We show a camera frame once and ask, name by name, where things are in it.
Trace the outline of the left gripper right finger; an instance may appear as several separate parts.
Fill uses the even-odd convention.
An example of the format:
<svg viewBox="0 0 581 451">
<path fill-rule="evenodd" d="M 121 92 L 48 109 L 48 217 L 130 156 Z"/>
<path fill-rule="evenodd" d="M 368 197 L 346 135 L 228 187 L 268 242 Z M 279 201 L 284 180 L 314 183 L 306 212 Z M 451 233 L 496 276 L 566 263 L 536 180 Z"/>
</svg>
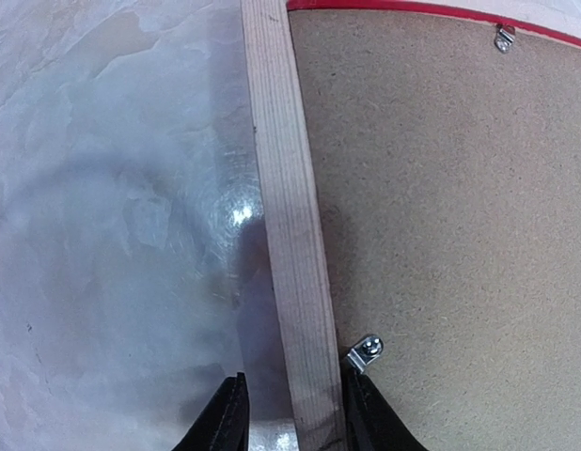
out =
<svg viewBox="0 0 581 451">
<path fill-rule="evenodd" d="M 342 384 L 349 450 L 427 451 L 369 376 L 349 368 L 342 374 Z"/>
</svg>

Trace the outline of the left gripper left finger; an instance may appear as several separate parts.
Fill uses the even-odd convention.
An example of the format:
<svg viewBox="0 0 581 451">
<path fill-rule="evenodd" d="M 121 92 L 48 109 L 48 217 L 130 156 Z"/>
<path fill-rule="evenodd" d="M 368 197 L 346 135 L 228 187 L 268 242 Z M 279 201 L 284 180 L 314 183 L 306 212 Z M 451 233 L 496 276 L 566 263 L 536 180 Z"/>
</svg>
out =
<svg viewBox="0 0 581 451">
<path fill-rule="evenodd" d="M 244 451 L 250 403 L 243 372 L 227 377 L 173 451 Z"/>
</svg>

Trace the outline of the red wooden picture frame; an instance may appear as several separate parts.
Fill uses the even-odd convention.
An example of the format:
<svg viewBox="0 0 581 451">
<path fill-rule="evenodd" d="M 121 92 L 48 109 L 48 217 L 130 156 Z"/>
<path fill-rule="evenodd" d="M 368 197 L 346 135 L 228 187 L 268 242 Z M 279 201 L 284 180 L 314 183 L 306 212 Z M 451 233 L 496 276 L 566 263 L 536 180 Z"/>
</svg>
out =
<svg viewBox="0 0 581 451">
<path fill-rule="evenodd" d="M 521 35 L 581 50 L 581 21 L 521 1 L 244 1 L 243 34 L 264 220 L 298 445 L 348 448 L 334 300 L 305 103 L 291 32 L 294 11 L 406 12 L 483 23 L 507 54 Z"/>
</svg>

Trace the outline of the brown backing board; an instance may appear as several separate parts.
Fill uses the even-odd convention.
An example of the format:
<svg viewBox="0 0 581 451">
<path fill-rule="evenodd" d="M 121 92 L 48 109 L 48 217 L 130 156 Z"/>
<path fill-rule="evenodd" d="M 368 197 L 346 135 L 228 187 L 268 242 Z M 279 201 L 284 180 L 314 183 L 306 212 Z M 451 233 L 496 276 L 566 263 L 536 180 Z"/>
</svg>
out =
<svg viewBox="0 0 581 451">
<path fill-rule="evenodd" d="M 431 450 L 581 450 L 581 50 L 294 11 L 338 341 Z"/>
</svg>

